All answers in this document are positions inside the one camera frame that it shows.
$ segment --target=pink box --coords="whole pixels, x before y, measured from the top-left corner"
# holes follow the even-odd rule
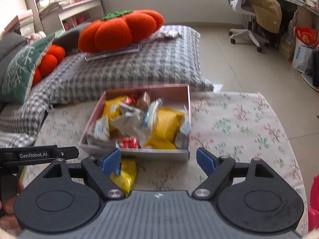
[[[87,132],[90,126],[98,120],[104,109],[104,102],[116,98],[121,95],[132,94],[134,92],[143,93],[147,92],[154,101],[158,98],[163,99],[163,106],[170,107],[174,109],[184,110],[184,106],[188,111],[190,119],[190,95],[189,86],[187,84],[164,84],[164,85],[151,85],[142,86],[130,89],[116,89],[105,91],[98,103],[96,104],[93,113],[85,127],[85,130],[80,139],[81,148],[92,156],[101,156],[106,154],[109,150],[115,147],[112,145],[110,148],[99,147],[87,144]],[[176,149],[176,150],[164,150],[164,149],[133,149],[133,148],[120,148],[121,154],[123,156],[133,156],[140,159],[163,159],[163,160],[175,160],[186,162],[189,159],[188,149]]]

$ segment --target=white office chair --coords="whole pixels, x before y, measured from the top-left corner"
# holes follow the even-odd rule
[[[258,37],[259,40],[263,40],[265,42],[265,46],[269,45],[269,41],[259,36],[258,34],[253,33],[251,30],[253,17],[255,16],[254,9],[250,5],[246,4],[245,0],[229,0],[229,4],[232,6],[232,9],[235,12],[245,14],[245,15],[250,15],[247,29],[235,29],[235,28],[230,29],[229,31],[230,42],[232,44],[235,44],[236,42],[235,38],[244,37],[244,36],[249,37],[257,46],[257,51],[261,53],[262,48],[260,43],[256,39],[256,37]]]

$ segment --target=white cross logo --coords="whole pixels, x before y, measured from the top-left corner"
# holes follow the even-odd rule
[[[160,198],[164,197],[164,195],[162,193],[157,193],[157,194],[155,194],[155,197],[160,199]]]

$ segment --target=green pillow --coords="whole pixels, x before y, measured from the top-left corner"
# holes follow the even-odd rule
[[[11,60],[1,86],[0,101],[23,104],[29,96],[34,73],[52,45],[55,34],[24,46]]]

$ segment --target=human hand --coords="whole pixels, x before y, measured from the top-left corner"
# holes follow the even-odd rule
[[[19,194],[22,190],[23,185],[19,181],[17,183],[16,193]],[[14,196],[4,204],[4,211],[6,214],[2,218],[0,218],[0,226],[12,235],[17,235],[21,232],[21,228],[19,227],[18,221],[15,215],[13,214],[13,203],[16,197],[17,196]]]

